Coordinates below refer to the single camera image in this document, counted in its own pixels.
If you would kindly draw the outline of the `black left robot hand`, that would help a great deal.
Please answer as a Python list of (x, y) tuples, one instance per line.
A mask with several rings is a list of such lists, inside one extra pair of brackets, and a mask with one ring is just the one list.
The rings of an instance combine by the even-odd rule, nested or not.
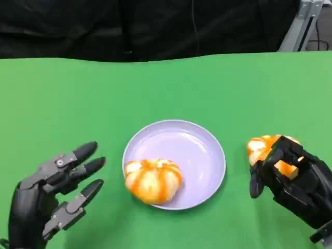
[(59, 203), (57, 194), (76, 190), (104, 166), (105, 157), (85, 162), (97, 147), (92, 141), (59, 154), (18, 182), (10, 207), (8, 241), (1, 241), (4, 248), (45, 248), (56, 233), (68, 230), (85, 215), (85, 207), (104, 184), (102, 179), (92, 181), (71, 201)]

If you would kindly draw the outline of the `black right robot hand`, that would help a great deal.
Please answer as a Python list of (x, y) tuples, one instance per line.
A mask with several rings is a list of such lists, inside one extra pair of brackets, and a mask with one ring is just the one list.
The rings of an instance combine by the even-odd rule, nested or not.
[(250, 195), (265, 187), (279, 205), (319, 229), (331, 221), (331, 169), (291, 136), (264, 135), (246, 146), (250, 164)]

